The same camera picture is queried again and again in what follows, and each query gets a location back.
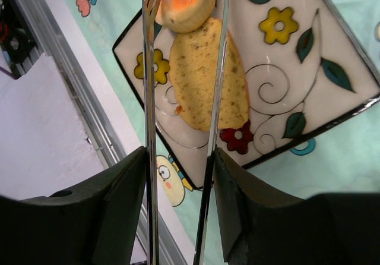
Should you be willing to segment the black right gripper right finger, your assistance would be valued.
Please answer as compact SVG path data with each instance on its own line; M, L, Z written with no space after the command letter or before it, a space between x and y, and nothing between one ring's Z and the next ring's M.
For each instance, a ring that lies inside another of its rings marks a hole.
M216 150L214 188L229 264L378 264L379 194L282 192Z

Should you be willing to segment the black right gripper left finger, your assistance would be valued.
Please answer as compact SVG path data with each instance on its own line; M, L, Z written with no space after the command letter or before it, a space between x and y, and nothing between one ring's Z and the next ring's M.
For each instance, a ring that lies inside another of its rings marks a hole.
M1 197L2 264L129 264L147 150L48 197Z

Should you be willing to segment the sliced bread piece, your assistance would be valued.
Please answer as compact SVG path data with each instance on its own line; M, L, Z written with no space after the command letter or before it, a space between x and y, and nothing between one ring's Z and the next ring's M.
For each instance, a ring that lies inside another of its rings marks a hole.
M176 113L196 130L210 129L221 25L221 20L209 18L195 31L179 33L169 53L168 75L178 103ZM240 128L248 118L245 72L228 34L218 127Z

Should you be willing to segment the orange round bun bottom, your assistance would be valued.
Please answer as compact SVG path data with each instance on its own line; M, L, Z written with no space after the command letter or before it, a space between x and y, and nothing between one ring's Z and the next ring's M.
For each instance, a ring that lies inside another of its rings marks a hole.
M194 31L211 15L215 4L216 0L161 0L156 22L177 33Z

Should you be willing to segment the metal tongs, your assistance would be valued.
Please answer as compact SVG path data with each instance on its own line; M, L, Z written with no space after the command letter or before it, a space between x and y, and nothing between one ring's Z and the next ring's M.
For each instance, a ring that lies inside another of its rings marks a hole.
M148 212L148 263L159 264L159 226L158 195L156 177L156 114L154 93L154 22L161 0L142 0L143 33L143 71L144 71L144 112L145 143L148 150L147 212ZM212 187L216 139L219 128L219 113L223 89L224 66L227 51L227 26L229 17L229 0L224 0L221 25L220 46L218 50L216 82L214 86L213 108L208 139L207 164L205 167L204 186L195 244L194 264L204 263L205 240L207 235L208 209Z

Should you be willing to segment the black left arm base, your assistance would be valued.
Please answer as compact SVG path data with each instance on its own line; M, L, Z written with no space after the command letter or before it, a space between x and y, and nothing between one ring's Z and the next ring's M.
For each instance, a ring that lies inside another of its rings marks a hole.
M26 74L41 55L16 0L1 0L1 54L9 66L1 72L14 80Z

